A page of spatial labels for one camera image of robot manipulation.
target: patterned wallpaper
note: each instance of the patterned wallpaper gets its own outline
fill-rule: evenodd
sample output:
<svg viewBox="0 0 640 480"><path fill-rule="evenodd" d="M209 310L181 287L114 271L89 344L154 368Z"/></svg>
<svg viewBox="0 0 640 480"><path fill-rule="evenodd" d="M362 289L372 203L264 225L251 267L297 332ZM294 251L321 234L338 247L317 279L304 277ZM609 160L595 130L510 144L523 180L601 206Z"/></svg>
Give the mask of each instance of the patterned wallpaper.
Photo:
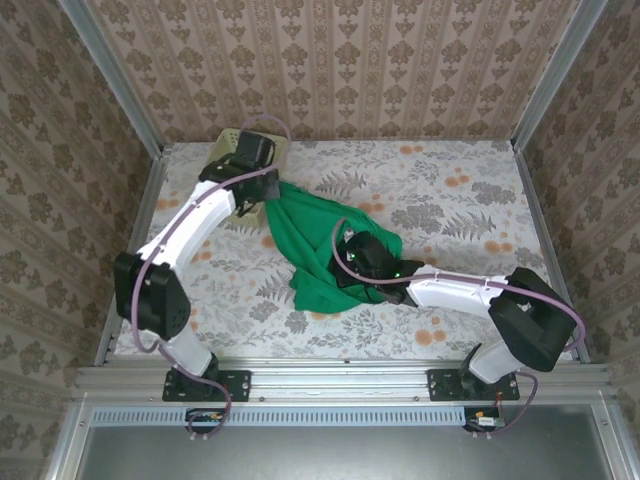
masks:
<svg viewBox="0 0 640 480"><path fill-rule="evenodd" d="M590 351L640 439L640 2L609 1L525 156Z"/></svg>
<svg viewBox="0 0 640 480"><path fill-rule="evenodd" d="M55 1L0 2L0 478L37 478L93 361L146 151Z"/></svg>
<svg viewBox="0 0 640 480"><path fill-rule="evenodd" d="M90 0L165 142L500 138L578 0Z"/></svg>

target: green cloth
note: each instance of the green cloth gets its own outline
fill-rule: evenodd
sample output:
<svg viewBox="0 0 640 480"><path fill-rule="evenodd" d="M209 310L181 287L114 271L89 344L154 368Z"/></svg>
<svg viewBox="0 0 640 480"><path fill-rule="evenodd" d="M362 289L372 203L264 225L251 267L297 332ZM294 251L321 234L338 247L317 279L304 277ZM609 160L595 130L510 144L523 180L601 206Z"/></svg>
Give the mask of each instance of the green cloth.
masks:
<svg viewBox="0 0 640 480"><path fill-rule="evenodd" d="M338 288L329 272L332 257L331 232L342 217L338 239L348 226L355 232L367 230L397 258L402 254L402 239L378 226L362 210L311 195L289 183L280 183L280 198L266 202L267 219L278 250L295 267L290 285L296 291L296 310L338 313L360 303L372 303L364 285ZM375 303L383 298L370 288Z"/></svg>

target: metal base plate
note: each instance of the metal base plate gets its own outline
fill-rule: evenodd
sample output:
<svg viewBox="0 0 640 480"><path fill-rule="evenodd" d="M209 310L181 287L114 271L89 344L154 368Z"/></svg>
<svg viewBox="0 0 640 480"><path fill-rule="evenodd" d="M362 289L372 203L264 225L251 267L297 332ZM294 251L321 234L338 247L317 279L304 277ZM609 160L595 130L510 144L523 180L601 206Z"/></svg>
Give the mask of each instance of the metal base plate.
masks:
<svg viewBox="0 0 640 480"><path fill-rule="evenodd" d="M495 401L496 392L500 392L502 400L519 400L520 391L515 374L505 375L493 385L487 385L477 395L470 395L463 390L457 369L438 368L427 372L429 399L432 402L452 401Z"/></svg>
<svg viewBox="0 0 640 480"><path fill-rule="evenodd" d="M248 402L251 391L250 370L221 370L216 380L227 389L234 402ZM225 402L218 389L185 377L174 369L165 377L162 400L165 402Z"/></svg>

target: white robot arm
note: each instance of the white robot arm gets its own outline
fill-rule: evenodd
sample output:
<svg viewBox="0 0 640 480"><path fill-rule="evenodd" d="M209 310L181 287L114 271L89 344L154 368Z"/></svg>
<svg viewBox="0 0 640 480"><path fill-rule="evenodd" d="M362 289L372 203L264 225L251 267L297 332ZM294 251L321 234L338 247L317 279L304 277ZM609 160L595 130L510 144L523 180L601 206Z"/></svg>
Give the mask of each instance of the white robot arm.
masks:
<svg viewBox="0 0 640 480"><path fill-rule="evenodd" d="M273 142L266 137L242 132L238 150L230 154L233 158L212 163L203 170L189 200L165 229L137 254L123 253L116 259L118 313L131 319L136 309L138 327L155 332L172 363L193 376L216 380L217 359L188 325L190 303L181 286L183 271L211 231L237 206L243 208L245 204L275 198L275 169L227 186L231 178L264 169L273 152ZM493 385L523 366L550 371L575 328L574 320L566 313L512 292L533 291L538 297L561 302L530 270L518 268L510 276L494 277L444 272L421 262L395 259L368 232L356 234L350 229L336 247L334 253L349 264L347 270L352 270L345 272L345 265L338 262L336 266L336 258L333 259L330 270L338 286L349 284L349 277L361 275L360 280L351 278L351 284L360 282L374 287L393 303L453 308L494 322L501 338L470 353L460 372L464 388ZM139 300L132 305L134 285L145 264ZM386 284L376 284L376 279Z"/></svg>

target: table surface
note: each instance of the table surface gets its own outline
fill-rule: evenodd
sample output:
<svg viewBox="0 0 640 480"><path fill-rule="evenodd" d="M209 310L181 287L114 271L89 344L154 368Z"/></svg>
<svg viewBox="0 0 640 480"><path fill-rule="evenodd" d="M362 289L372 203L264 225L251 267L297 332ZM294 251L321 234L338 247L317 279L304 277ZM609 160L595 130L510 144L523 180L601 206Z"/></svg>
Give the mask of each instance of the table surface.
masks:
<svg viewBox="0 0 640 480"><path fill-rule="evenodd" d="M211 143L173 146L149 239L191 194ZM360 207L404 241L403 258L445 270L506 275L529 267L548 281L507 141L294 142L283 180ZM219 357L462 359L498 333L448 308L361 305L337 315L297 312L294 267L268 225L224 223L184 272L191 327ZM151 334L143 332L143 340ZM116 354L135 354L123 322Z"/></svg>

